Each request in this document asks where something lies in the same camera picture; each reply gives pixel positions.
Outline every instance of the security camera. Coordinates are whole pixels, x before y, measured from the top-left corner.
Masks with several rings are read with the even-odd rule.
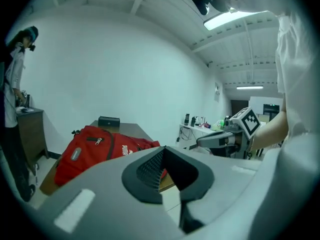
[[[207,15],[209,12],[209,0],[192,0],[202,15]]]

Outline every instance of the white sleeve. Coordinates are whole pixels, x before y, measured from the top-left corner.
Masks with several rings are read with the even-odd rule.
[[[24,59],[19,58],[16,60],[13,66],[12,78],[11,78],[11,87],[20,90],[20,81],[22,75],[22,69],[24,67]]]
[[[276,70],[278,72],[278,77],[277,77],[278,92],[285,94],[286,92],[285,92],[285,84],[284,84],[284,74],[281,66],[278,48],[275,50],[275,64],[276,64]]]

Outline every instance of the table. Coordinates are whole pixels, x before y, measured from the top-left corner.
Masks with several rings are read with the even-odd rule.
[[[34,107],[32,109],[32,112],[19,111],[16,114],[26,162],[33,175],[36,175],[36,162],[43,155],[48,159],[49,154],[44,132],[44,111]]]
[[[98,127],[98,120],[93,121],[91,126]],[[107,130],[111,133],[120,133],[129,137],[133,138],[140,138],[140,139],[146,139],[148,141],[153,141],[144,130],[141,129],[141,127],[136,123],[120,123],[119,127],[112,127],[112,126],[99,126],[100,128]],[[52,166],[49,173],[44,178],[40,190],[50,196],[52,195],[59,186],[55,184],[55,174],[56,174],[56,167],[59,163],[58,159],[55,164]],[[159,185],[159,192],[165,191],[171,187],[173,187],[175,184],[173,180],[171,179],[170,175],[167,173],[166,176],[162,179],[160,185]]]

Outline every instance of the ceiling light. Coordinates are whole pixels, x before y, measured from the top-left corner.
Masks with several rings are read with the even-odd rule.
[[[261,85],[256,85],[256,86],[238,86],[236,89],[237,90],[252,90],[252,89],[263,89],[264,87]]]
[[[207,30],[210,31],[217,27],[222,26],[223,24],[232,22],[234,20],[249,16],[249,15],[260,14],[260,13],[264,13],[264,11],[261,11],[261,12],[238,11],[233,13],[231,12],[221,13],[210,19],[207,19],[205,22],[203,22],[203,25],[206,27]]]

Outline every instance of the hair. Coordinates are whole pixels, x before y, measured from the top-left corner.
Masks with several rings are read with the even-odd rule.
[[[15,48],[17,43],[22,43],[24,38],[30,37],[31,41],[34,42],[36,38],[38,37],[38,29],[35,26],[31,26],[26,28],[25,30],[19,31],[18,34],[15,35],[15,37],[8,43],[6,46],[8,49],[8,52],[11,53]]]

